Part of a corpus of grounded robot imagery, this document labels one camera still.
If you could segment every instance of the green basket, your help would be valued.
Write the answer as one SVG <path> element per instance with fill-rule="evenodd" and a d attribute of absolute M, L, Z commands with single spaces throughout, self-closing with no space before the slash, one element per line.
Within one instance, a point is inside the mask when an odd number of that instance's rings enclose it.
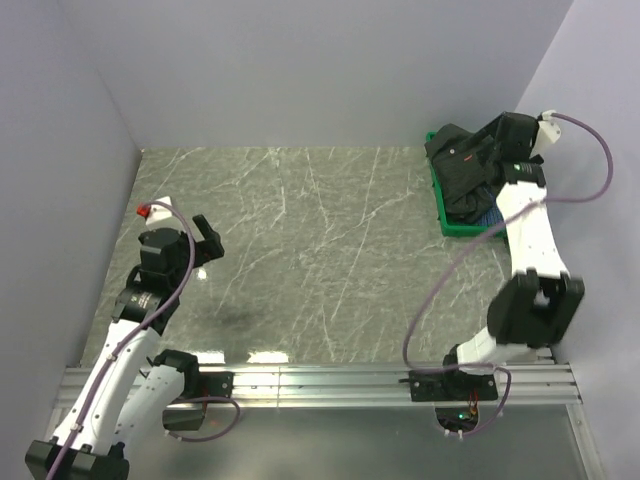
<path fill-rule="evenodd" d="M 427 142 L 430 141 L 436 132 L 427 133 Z M 444 199 L 442 198 L 442 188 L 440 187 L 440 183 L 438 182 L 438 178 L 436 177 L 436 171 L 433 169 L 431 162 L 429 162 L 429 168 L 431 169 L 431 179 L 433 180 L 433 190 L 436 194 L 436 205 L 438 206 L 438 220 L 440 221 L 440 229 L 442 230 L 442 235 L 445 237 L 475 237 L 480 235 L 482 232 L 486 232 L 489 227 L 480 226 L 480 225 L 465 225 L 460 223 L 450 223 L 447 220 L 447 214 L 444 210 Z M 495 234 L 496 237 L 506 238 L 507 231 L 500 230 Z"/>

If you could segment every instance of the wire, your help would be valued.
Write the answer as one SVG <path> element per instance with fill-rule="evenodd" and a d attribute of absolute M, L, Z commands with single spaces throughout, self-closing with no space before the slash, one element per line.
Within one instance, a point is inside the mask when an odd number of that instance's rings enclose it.
<path fill-rule="evenodd" d="M 425 312 L 427 311 L 427 308 L 429 308 L 429 305 L 431 305 L 431 302 L 433 302 L 433 299 L 435 298 L 435 296 L 442 289 L 442 287 L 447 282 L 447 280 L 449 280 L 449 278 L 451 277 L 453 272 L 456 270 L 456 268 L 458 268 L 458 266 L 463 262 L 463 260 L 471 252 L 473 252 L 479 245 L 486 242 L 490 237 L 493 237 L 496 233 L 503 230 L 507 225 L 517 220 L 518 218 L 522 217 L 523 215 L 526 215 L 534 208 L 538 208 L 546 203 L 591 202 L 593 200 L 597 200 L 598 198 L 602 197 L 602 195 L 604 195 L 605 192 L 611 186 L 611 181 L 613 179 L 613 155 L 611 154 L 611 149 L 609 148 L 609 145 L 607 145 L 607 142 L 605 141 L 605 139 L 602 138 L 602 135 L 600 135 L 596 130 L 594 130 L 592 127 L 590 127 L 586 123 L 583 123 L 580 120 L 570 117 L 569 115 L 564 115 L 561 113 L 554 112 L 551 114 L 551 116 L 555 118 L 559 118 L 561 120 L 565 120 L 567 122 L 573 123 L 574 125 L 577 125 L 583 128 L 584 130 L 589 132 L 591 135 L 593 135 L 595 139 L 600 143 L 600 145 L 602 146 L 602 149 L 604 150 L 604 154 L 607 160 L 607 178 L 605 179 L 604 184 L 597 192 L 582 198 L 553 197 L 553 196 L 547 195 L 542 200 L 528 204 L 515 215 L 512 215 L 511 217 L 505 219 L 504 221 L 491 226 L 486 231 L 482 232 L 480 235 L 475 237 L 471 242 L 469 242 L 465 246 L 465 248 L 462 249 L 462 252 L 460 252 L 460 254 L 453 260 L 453 262 L 451 262 L 449 267 L 444 271 L 444 273 L 440 276 L 436 284 L 429 291 L 429 293 L 427 294 L 427 297 L 422 303 L 422 306 L 418 310 L 418 313 L 413 318 L 413 320 L 411 320 L 411 322 L 409 323 L 409 327 L 407 328 L 407 334 L 405 335 L 404 341 L 402 342 L 402 359 L 404 360 L 405 365 L 411 370 L 414 370 L 419 373 L 435 374 L 435 373 L 449 372 L 451 370 L 457 370 L 460 367 L 473 367 L 473 368 L 491 369 L 493 371 L 502 372 L 506 375 L 507 381 L 504 389 L 504 394 L 500 399 L 500 402 L 498 403 L 498 406 L 496 407 L 495 411 L 493 412 L 493 415 L 486 422 L 484 422 L 482 425 L 479 425 L 474 430 L 464 433 L 463 434 L 464 436 L 470 436 L 470 435 L 474 435 L 476 433 L 481 432 L 486 427 L 491 425 L 496 420 L 496 418 L 498 418 L 498 416 L 502 413 L 502 410 L 504 409 L 504 406 L 507 403 L 507 399 L 509 398 L 509 393 L 511 392 L 511 381 L 512 381 L 511 372 L 505 367 L 494 365 L 492 363 L 460 363 L 460 364 L 448 365 L 446 367 L 426 368 L 426 369 L 416 367 L 409 361 L 409 342 L 411 341 L 411 337 L 415 332 L 418 322 L 424 316 Z"/>
<path fill-rule="evenodd" d="M 237 425 L 237 423 L 240 421 L 240 405 L 238 405 L 238 402 L 236 402 L 233 398 L 227 398 L 227 397 L 200 397 L 200 398 L 189 398 L 187 400 L 184 401 L 180 401 L 177 403 L 184 403 L 184 402 L 189 402 L 189 403 L 230 403 L 231 405 L 234 406 L 234 408 L 236 409 L 236 414 L 233 417 L 233 420 L 231 420 L 231 423 L 229 425 L 227 425 L 223 430 L 219 431 L 218 433 L 215 433 L 213 435 L 209 435 L 208 437 L 202 437 L 202 438 L 192 438 L 192 437 L 183 437 L 182 435 L 178 435 L 177 433 L 174 432 L 168 432 L 168 435 L 181 441 L 181 442 L 187 442 L 187 443 L 204 443 L 204 442 L 209 442 L 211 440 L 215 440 L 216 438 L 220 438 L 223 435 L 226 435 L 227 433 L 229 433 L 231 430 L 233 430 L 233 427 L 235 427 Z"/>
<path fill-rule="evenodd" d="M 118 342 L 118 345 L 116 345 L 116 348 L 114 348 L 113 351 L 111 352 L 111 356 L 109 358 L 107 358 L 107 360 L 105 360 L 105 362 L 102 365 L 102 367 L 100 368 L 100 370 L 98 370 L 98 373 L 97 373 L 95 379 L 93 380 L 93 383 L 91 384 L 91 387 L 89 388 L 89 391 L 87 392 L 87 396 L 85 398 L 85 401 L 84 401 L 82 407 L 80 408 L 80 412 L 78 413 L 78 417 L 76 418 L 74 429 L 71 430 L 71 432 L 69 433 L 69 436 L 67 437 L 67 440 L 65 441 L 64 445 L 62 446 L 62 448 L 58 452 L 58 455 L 56 456 L 56 459 L 54 460 L 53 465 L 51 465 L 51 469 L 49 470 L 49 473 L 47 474 L 46 480 L 53 480 L 55 478 L 56 472 L 60 468 L 60 464 L 62 463 L 62 461 L 64 460 L 64 457 L 67 454 L 67 452 L 69 451 L 69 449 L 73 445 L 73 442 L 75 441 L 76 437 L 78 436 L 78 433 L 82 429 L 82 423 L 84 422 L 84 420 L 87 417 L 87 414 L 89 413 L 89 409 L 91 408 L 91 403 L 95 399 L 95 397 L 96 397 L 96 395 L 98 393 L 98 389 L 100 388 L 100 385 L 102 385 L 102 382 L 103 382 L 105 376 L 107 375 L 107 372 L 114 365 L 114 363 L 115 363 L 116 359 L 118 358 L 118 355 L 120 354 L 120 352 L 122 352 L 122 350 L 124 350 L 127 347 L 129 342 L 138 333 L 140 333 L 142 330 L 144 330 L 149 325 L 151 325 L 151 323 L 153 323 L 156 318 L 158 318 L 160 315 L 162 315 L 164 313 L 164 311 L 167 308 L 169 308 L 169 306 L 171 304 L 173 304 L 178 299 L 178 297 L 182 293 L 182 290 L 184 290 L 184 287 L 187 285 L 187 282 L 189 281 L 189 277 L 191 276 L 191 272 L 193 271 L 193 265 L 194 265 L 194 262 L 195 262 L 195 253 L 196 253 L 195 240 L 193 239 L 193 234 L 191 233 L 191 229 L 189 228 L 189 224 L 187 223 L 185 218 L 175 208 L 173 208 L 171 205 L 166 204 L 164 202 L 159 202 L 157 200 L 154 200 L 152 202 L 148 202 L 146 205 L 147 206 L 158 205 L 160 207 L 166 208 L 182 224 L 182 228 L 184 228 L 184 231 L 185 231 L 185 233 L 187 235 L 187 240 L 189 241 L 189 263 L 187 264 L 187 269 L 186 269 L 186 271 L 184 273 L 184 277 L 182 278 L 182 281 L 178 285 L 178 288 L 176 288 L 176 290 L 171 294 L 171 296 L 167 299 L 167 301 L 164 302 L 160 306 L 160 308 L 158 308 L 158 310 L 156 310 L 151 315 L 149 315 L 149 317 L 147 319 L 145 319 L 142 323 L 140 323 L 140 325 L 138 325 L 136 328 L 131 330 L 131 332 L 129 332 L 129 334 L 127 336 L 125 336 L 120 342 Z"/>

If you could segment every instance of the marble table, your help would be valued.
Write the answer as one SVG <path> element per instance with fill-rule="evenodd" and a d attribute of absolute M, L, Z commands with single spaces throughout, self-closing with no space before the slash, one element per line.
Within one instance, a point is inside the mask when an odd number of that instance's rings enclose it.
<path fill-rule="evenodd" d="M 407 324 L 468 239 L 440 232 L 422 148 L 196 148 L 144 152 L 83 365 L 138 261 L 135 207 L 171 195 L 222 235 L 160 348 L 203 362 L 400 361 Z M 501 240 L 479 247 L 419 322 L 412 358 L 439 361 L 485 322 L 509 274 Z"/>

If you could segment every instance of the purple cable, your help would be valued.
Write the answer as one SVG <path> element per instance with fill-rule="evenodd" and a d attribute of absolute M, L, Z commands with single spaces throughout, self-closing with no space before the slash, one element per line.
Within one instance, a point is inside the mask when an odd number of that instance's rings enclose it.
<path fill-rule="evenodd" d="M 229 425 L 227 425 L 223 430 L 219 431 L 218 433 L 214 433 L 213 435 L 209 435 L 208 437 L 202 437 L 202 438 L 191 438 L 191 437 L 183 437 L 182 435 L 178 435 L 177 433 L 173 433 L 173 432 L 169 432 L 169 436 L 176 438 L 178 440 L 180 440 L 181 442 L 187 442 L 187 443 L 204 443 L 204 442 L 209 442 L 211 440 L 215 440 L 216 438 L 220 438 L 223 435 L 226 435 L 227 433 L 229 433 L 231 430 L 233 430 L 233 428 L 237 425 L 237 423 L 240 421 L 240 405 L 238 405 L 238 402 L 236 402 L 233 398 L 227 398 L 227 397 L 200 397 L 200 398 L 189 398 L 188 400 L 184 400 L 183 402 L 178 402 L 178 403 L 212 403 L 212 402 L 216 402 L 216 403 L 230 403 L 231 405 L 233 405 L 236 409 L 236 414 L 233 417 L 233 420 L 231 420 L 231 423 Z"/>
<path fill-rule="evenodd" d="M 162 315 L 162 313 L 167 308 L 169 308 L 169 306 L 173 302 L 176 301 L 176 299 L 182 293 L 182 290 L 184 290 L 184 287 L 187 285 L 187 282 L 189 281 L 189 277 L 191 276 L 191 272 L 193 271 L 193 264 L 195 262 L 196 246 L 195 246 L 195 241 L 193 239 L 193 234 L 191 233 L 191 229 L 189 228 L 189 224 L 187 223 L 185 218 L 175 208 L 173 208 L 171 205 L 168 205 L 168 204 L 166 204 L 164 202 L 153 201 L 153 202 L 148 202 L 146 205 L 158 205 L 160 207 L 166 208 L 182 224 L 182 227 L 184 228 L 184 231 L 187 234 L 187 239 L 189 241 L 189 263 L 187 264 L 187 270 L 185 271 L 184 277 L 182 278 L 182 281 L 180 282 L 180 285 L 178 285 L 178 288 L 176 288 L 176 290 L 171 294 L 171 296 L 167 299 L 167 301 L 164 302 L 160 306 L 160 308 L 158 308 L 158 310 L 156 310 L 151 315 L 149 315 L 149 318 L 147 318 L 140 325 L 138 325 L 136 328 L 131 330 L 131 332 L 126 337 L 124 337 L 122 339 L 122 341 L 120 341 L 118 343 L 118 345 L 116 345 L 116 348 L 113 349 L 113 352 L 111 352 L 111 355 L 114 358 L 112 360 L 107 360 L 107 361 L 104 362 L 104 364 L 102 365 L 102 367 L 98 371 L 98 374 L 96 375 L 96 378 L 93 380 L 93 383 L 91 384 L 91 387 L 89 388 L 89 391 L 87 393 L 87 397 L 86 397 L 86 399 L 84 401 L 84 404 L 82 405 L 82 407 L 80 408 L 80 412 L 78 413 L 78 418 L 76 419 L 76 424 L 79 425 L 79 428 L 76 429 L 76 430 L 72 430 L 71 433 L 69 434 L 69 436 L 67 437 L 67 441 L 64 443 L 64 445 L 60 449 L 60 452 L 58 452 L 58 455 L 56 456 L 56 459 L 54 460 L 53 465 L 51 465 L 51 469 L 49 470 L 49 473 L 47 474 L 46 480 L 54 480 L 56 472 L 58 471 L 58 468 L 60 468 L 60 464 L 62 463 L 62 461 L 63 461 L 65 455 L 67 454 L 67 452 L 69 451 L 69 449 L 71 448 L 71 445 L 73 445 L 73 442 L 75 441 L 75 439 L 76 439 L 76 437 L 78 435 L 78 432 L 80 431 L 80 428 L 82 427 L 82 422 L 84 422 L 84 420 L 87 417 L 87 414 L 89 413 L 89 409 L 91 408 L 91 403 L 95 399 L 96 394 L 98 393 L 98 389 L 100 388 L 100 385 L 102 384 L 102 382 L 104 380 L 104 377 L 107 375 L 107 372 L 109 371 L 111 366 L 114 364 L 114 362 L 115 362 L 116 358 L 118 357 L 118 355 L 120 354 L 120 352 L 122 352 L 122 350 L 125 349 L 127 344 L 141 330 L 144 330 L 145 328 L 147 328 L 156 318 L 158 318 L 158 316 Z"/>
<path fill-rule="evenodd" d="M 445 270 L 445 272 L 440 276 L 440 279 L 436 282 L 436 284 L 433 286 L 433 288 L 429 291 L 429 293 L 427 294 L 427 298 L 422 303 L 422 306 L 418 310 L 418 313 L 416 314 L 416 316 L 413 318 L 413 320 L 409 324 L 409 328 L 407 329 L 407 334 L 405 335 L 404 341 L 402 342 L 402 359 L 404 360 L 404 363 L 408 368 L 410 368 L 411 370 L 415 370 L 417 372 L 422 372 L 422 373 L 427 373 L 427 374 L 444 373 L 444 372 L 448 372 L 448 371 L 451 371 L 451 370 L 457 370 L 460 367 L 474 367 L 474 368 L 484 368 L 484 369 L 489 369 L 490 368 L 490 369 L 492 369 L 494 371 L 497 370 L 499 372 L 502 372 L 507 376 L 507 383 L 505 385 L 504 395 L 502 396 L 502 399 L 498 403 L 498 406 L 496 407 L 493 415 L 486 422 L 484 422 L 483 424 L 479 425 L 474 430 L 472 430 L 470 432 L 463 433 L 464 437 L 467 437 L 467 436 L 470 436 L 470 435 L 474 435 L 474 434 L 484 430 L 486 427 L 491 425 L 496 420 L 496 418 L 498 418 L 498 416 L 501 414 L 502 410 L 504 409 L 505 404 L 507 403 L 507 399 L 509 398 L 509 392 L 511 391 L 511 372 L 508 369 L 506 369 L 505 367 L 501 367 L 501 366 L 494 365 L 494 364 L 491 364 L 491 363 L 460 363 L 460 364 L 454 364 L 454 365 L 447 365 L 446 367 L 419 368 L 419 367 L 414 366 L 409 361 L 409 342 L 411 341 L 411 337 L 412 337 L 412 335 L 413 335 L 413 333 L 414 333 L 414 331 L 416 329 L 416 326 L 418 325 L 418 322 L 420 321 L 422 316 L 427 311 L 427 308 L 429 308 L 429 305 L 431 304 L 431 302 L 433 301 L 435 296 L 442 289 L 442 287 L 447 282 L 447 280 L 449 280 L 449 277 L 451 277 L 451 275 L 453 274 L 455 269 L 458 268 L 458 266 L 462 263 L 464 258 L 467 255 L 469 255 L 471 252 L 473 252 L 479 245 L 481 245 L 482 243 L 487 241 L 487 239 L 489 239 L 490 237 L 493 237 L 496 233 L 498 233 L 499 231 L 504 229 L 511 222 L 517 220 L 521 216 L 525 215 L 526 213 L 530 212 L 531 210 L 533 210 L 534 208 L 536 208 L 536 207 L 538 207 L 540 205 L 544 205 L 545 203 L 552 203 L 552 202 L 557 202 L 557 203 L 586 203 L 586 202 L 591 202 L 593 200 L 597 200 L 598 198 L 602 197 L 602 195 L 604 195 L 605 192 L 609 189 L 609 187 L 611 185 L 611 181 L 613 179 L 613 155 L 611 154 L 611 150 L 609 149 L 609 145 L 607 145 L 607 142 L 605 141 L 605 139 L 602 138 L 602 136 L 597 131 L 595 131 L 593 128 L 591 128 L 589 125 L 587 125 L 586 123 L 581 122 L 580 120 L 576 120 L 573 117 L 570 117 L 568 115 L 563 115 L 561 113 L 552 113 L 551 116 L 553 116 L 555 118 L 559 118 L 561 120 L 566 120 L 567 122 L 573 123 L 574 125 L 577 125 L 577 126 L 583 128 L 584 130 L 588 131 L 591 135 L 593 135 L 596 138 L 596 140 L 598 140 L 598 142 L 602 146 L 602 149 L 604 150 L 604 154 L 605 154 L 605 157 L 607 159 L 607 178 L 606 178 L 603 186 L 596 193 L 594 193 L 592 195 L 589 195 L 587 197 L 583 197 L 583 198 L 546 196 L 545 198 L 543 198 L 540 201 L 532 202 L 532 203 L 528 204 L 526 207 L 524 207 L 522 210 L 520 210 L 515 215 L 505 219 L 504 221 L 502 221 L 500 223 L 497 223 L 497 224 L 493 225 L 492 227 L 487 229 L 485 232 L 483 232 L 480 235 L 478 235 L 477 237 L 475 237 L 471 242 L 469 242 L 465 246 L 465 248 L 455 258 L 455 260 L 453 262 L 451 262 L 451 265 L 449 265 L 449 267 Z"/>

